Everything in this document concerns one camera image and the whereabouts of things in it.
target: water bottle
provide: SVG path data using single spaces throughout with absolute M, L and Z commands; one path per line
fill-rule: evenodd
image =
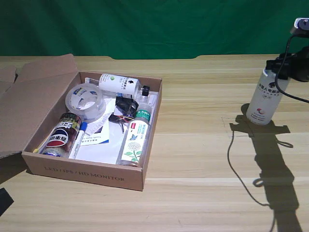
M 150 131 L 152 108 L 147 103 L 140 103 L 136 117 L 126 130 L 116 164 L 141 167 Z
M 149 92 L 149 87 L 142 86 L 138 79 L 108 73 L 101 75 L 98 87 L 104 95 L 131 99 L 144 95 L 145 91 Z
M 282 98 L 282 93 L 276 88 L 275 77 L 274 72 L 264 69 L 257 83 L 246 113 L 247 118 L 255 124 L 268 124 Z M 290 78 L 287 80 L 278 78 L 278 85 L 283 91 L 286 90 L 289 82 Z

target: open cardboard box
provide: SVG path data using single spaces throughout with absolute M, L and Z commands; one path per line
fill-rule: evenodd
M 65 159 L 32 151 L 48 136 L 67 111 L 65 97 L 86 77 L 99 79 L 101 73 L 79 72 L 72 54 L 26 64 L 15 84 L 0 98 L 0 157 L 22 152 L 33 174 L 59 179 L 143 190 L 162 94 L 162 79 L 138 78 L 158 92 L 146 156 L 142 167 Z

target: bottle cap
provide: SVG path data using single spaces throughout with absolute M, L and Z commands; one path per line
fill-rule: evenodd
M 149 86 L 143 86 L 143 88 L 142 88 L 142 95 L 143 96 L 148 96 L 149 95 L 149 91 L 150 91 L 150 88 L 149 88 Z

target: clear tape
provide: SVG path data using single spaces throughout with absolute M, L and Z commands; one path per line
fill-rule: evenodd
M 66 96 L 66 106 L 87 123 L 96 121 L 105 111 L 102 91 L 89 83 L 73 87 Z

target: green screen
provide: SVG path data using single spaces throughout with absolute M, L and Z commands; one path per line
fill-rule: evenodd
M 308 0 L 0 0 L 0 56 L 278 54 Z M 292 40 L 295 52 L 308 39 Z

